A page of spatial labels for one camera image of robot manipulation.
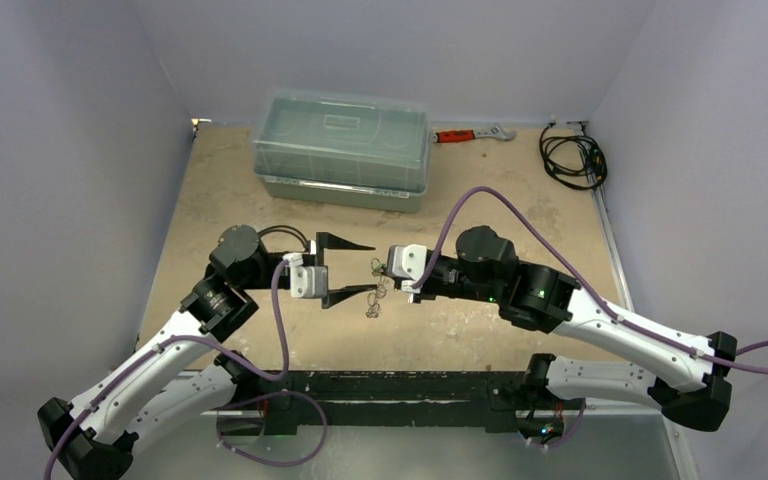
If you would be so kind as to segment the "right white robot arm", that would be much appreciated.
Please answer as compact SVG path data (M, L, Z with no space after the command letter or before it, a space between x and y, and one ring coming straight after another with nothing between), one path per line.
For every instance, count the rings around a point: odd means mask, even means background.
M535 354L511 393L527 408L605 399L659 411L681 426L714 432L730 409L732 386L720 360L736 357L736 339L659 325L599 295L574 277L518 258L513 243L488 226L462 232L452 257L431 258L419 244L390 247L386 275L412 303L439 296L494 304L527 331L597 346L617 361L585 362Z

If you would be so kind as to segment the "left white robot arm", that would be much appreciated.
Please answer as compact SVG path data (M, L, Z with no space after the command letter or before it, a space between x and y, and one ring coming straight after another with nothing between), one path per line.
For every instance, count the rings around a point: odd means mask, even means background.
M234 225L219 237L204 276L163 327L104 379L71 400L53 397L37 412L50 456L43 476L61 465L74 479L118 479L131 466L138 442L178 413L228 403L244 409L257 399L258 382L242 371L215 365L193 383L174 380L199 357L217 351L233 366L270 382L290 370L290 349L279 291L294 299L335 306L372 285L328 286L326 250L361 250L360 244L329 232L305 239L300 251L270 252L263 231ZM259 309L250 291L267 290L279 338L282 365L270 373L223 343Z

